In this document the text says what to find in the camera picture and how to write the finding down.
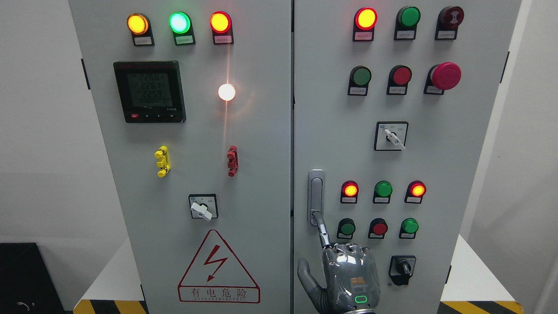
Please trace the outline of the grey robotic right hand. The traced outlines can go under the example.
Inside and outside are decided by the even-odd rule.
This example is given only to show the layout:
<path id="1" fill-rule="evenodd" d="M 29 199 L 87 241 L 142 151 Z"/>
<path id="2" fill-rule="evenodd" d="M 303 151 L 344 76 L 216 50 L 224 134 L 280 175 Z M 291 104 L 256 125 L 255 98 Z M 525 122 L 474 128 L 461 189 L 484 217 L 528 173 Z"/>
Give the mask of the grey robotic right hand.
<path id="1" fill-rule="evenodd" d="M 310 272 L 309 263 L 299 258 L 297 276 L 319 314 L 374 314 L 381 294 L 371 249 L 358 244 L 333 244 L 323 216 L 313 212 L 322 246 L 323 288 Z"/>

